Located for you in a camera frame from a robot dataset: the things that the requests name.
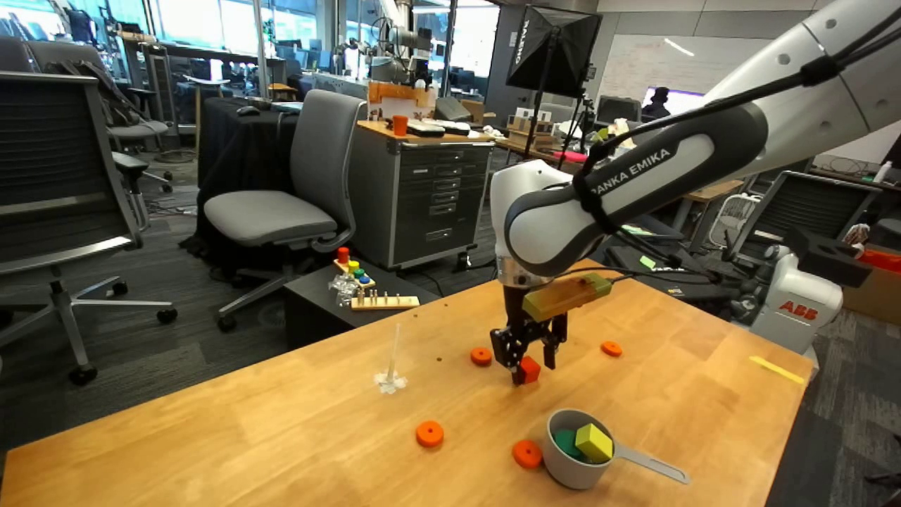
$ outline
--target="cardboard box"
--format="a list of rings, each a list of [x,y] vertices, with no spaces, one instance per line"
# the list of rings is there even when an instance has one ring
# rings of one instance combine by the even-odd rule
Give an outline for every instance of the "cardboard box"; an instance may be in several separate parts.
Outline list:
[[[901,271],[874,268],[863,287],[846,287],[846,311],[901,328]]]

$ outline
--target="small red object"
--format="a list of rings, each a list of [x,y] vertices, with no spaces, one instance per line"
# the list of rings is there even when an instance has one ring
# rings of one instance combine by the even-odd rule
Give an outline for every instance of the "small red object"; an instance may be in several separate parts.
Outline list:
[[[542,468],[542,447],[534,439],[522,439],[512,445],[512,459],[531,470]]]
[[[542,376],[542,364],[536,364],[531,356],[515,364],[519,383],[536,383],[538,376]]]
[[[619,347],[617,340],[605,340],[605,345],[601,345],[601,350],[604,350],[605,356],[612,356],[612,357],[619,357],[619,356],[622,356],[622,347]]]
[[[349,261],[349,247],[338,247],[338,264]]]
[[[446,429],[435,419],[425,419],[424,426],[417,426],[417,443],[424,447],[438,447],[446,443]]]
[[[470,360],[474,360],[476,366],[491,366],[497,357],[491,356],[487,347],[476,347],[476,350],[470,350]]]

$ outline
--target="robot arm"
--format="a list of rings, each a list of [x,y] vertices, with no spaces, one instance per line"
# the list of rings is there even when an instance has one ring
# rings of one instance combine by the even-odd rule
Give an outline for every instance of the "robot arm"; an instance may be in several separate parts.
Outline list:
[[[715,84],[707,107],[638,130],[646,133],[638,149],[610,157],[610,147],[594,147],[577,177],[545,160],[497,171],[491,208],[508,299],[508,330],[494,333],[500,360],[515,366],[531,340],[555,350],[567,339],[567,315],[531,322],[524,292],[567,274],[631,218],[900,122],[901,87],[887,78],[901,67],[900,21],[901,0],[836,0]]]

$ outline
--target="wooden table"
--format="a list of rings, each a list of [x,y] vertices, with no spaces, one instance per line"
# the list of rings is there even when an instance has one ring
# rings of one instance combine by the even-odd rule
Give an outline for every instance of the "wooden table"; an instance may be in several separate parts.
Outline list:
[[[573,312],[557,373],[515,390],[503,366],[469,360],[500,322],[503,287],[483,284],[15,447],[3,504],[767,504],[807,357],[622,283]],[[373,381],[398,330],[410,385],[390,397]],[[612,339],[619,360],[597,350]],[[557,408],[593,412],[690,484],[614,461],[573,494],[519,468],[512,443],[542,439]],[[443,447],[414,443],[424,419],[446,426]]]

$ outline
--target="gray cabinet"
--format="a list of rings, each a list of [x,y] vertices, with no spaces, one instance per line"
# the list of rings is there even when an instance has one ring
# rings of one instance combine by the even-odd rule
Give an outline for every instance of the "gray cabinet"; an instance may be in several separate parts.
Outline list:
[[[414,268],[476,240],[494,140],[398,139],[363,122],[352,153],[352,246],[383,268]]]

